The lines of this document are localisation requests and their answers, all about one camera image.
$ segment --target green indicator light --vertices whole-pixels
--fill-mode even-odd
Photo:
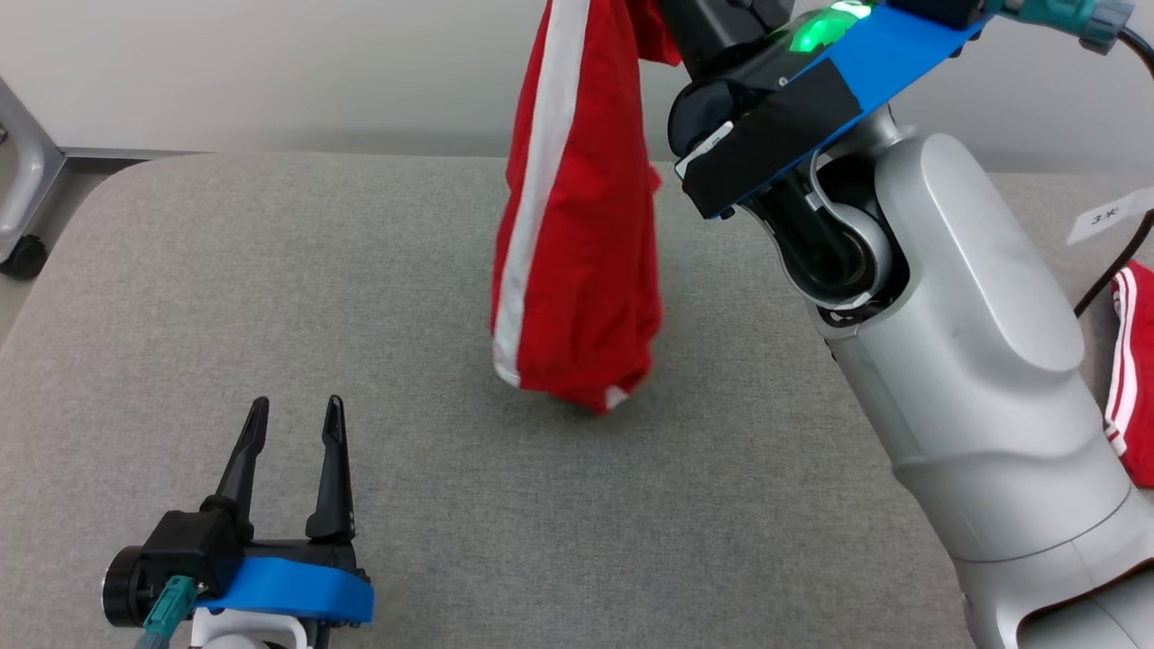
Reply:
[[[789,51],[808,54],[818,47],[832,45],[872,10],[869,5],[850,0],[834,2],[801,25],[789,44]]]

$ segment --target cable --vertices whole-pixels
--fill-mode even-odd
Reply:
[[[1122,31],[1118,33],[1118,40],[1125,43],[1127,47],[1134,51],[1134,54],[1138,54],[1138,58],[1146,64],[1146,69],[1149,70],[1151,77],[1154,79],[1154,47],[1151,47],[1151,44],[1146,39],[1134,33],[1134,30],[1129,27],[1122,28]],[[1097,278],[1097,282],[1094,282],[1089,290],[1086,291],[1086,294],[1082,296],[1082,299],[1078,301],[1078,306],[1074,307],[1076,316],[1081,318],[1091,303],[1094,301],[1094,298],[1110,284],[1110,279],[1126,266],[1126,262],[1133,259],[1138,248],[1146,243],[1146,237],[1149,236],[1152,229],[1154,229],[1154,210],[1146,212],[1142,222],[1138,225],[1138,231],[1134,232],[1126,247],[1122,249],[1118,259],[1114,260],[1114,263],[1106,269],[1106,273]]]

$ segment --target red garment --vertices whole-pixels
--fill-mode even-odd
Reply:
[[[493,274],[497,374],[612,410],[661,323],[638,58],[679,62],[657,0],[552,0],[514,125]]]
[[[1154,271],[1131,261],[1114,277],[1121,327],[1106,434],[1134,484],[1154,488]]]

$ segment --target teal connector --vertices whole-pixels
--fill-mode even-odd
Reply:
[[[1129,0],[990,0],[987,8],[1018,22],[1072,33],[1100,54],[1114,47],[1134,13]]]
[[[145,634],[171,640],[180,622],[188,619],[196,605],[196,582],[192,577],[175,576],[168,580],[152,611],[144,620]]]

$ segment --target wall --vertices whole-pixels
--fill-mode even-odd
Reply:
[[[799,9],[825,5],[799,1]],[[502,155],[544,0],[37,0],[0,77],[65,148]],[[1154,10],[1132,23],[1154,38]],[[682,69],[644,66],[654,157]],[[992,170],[1154,172],[1127,52],[997,21],[896,102]]]

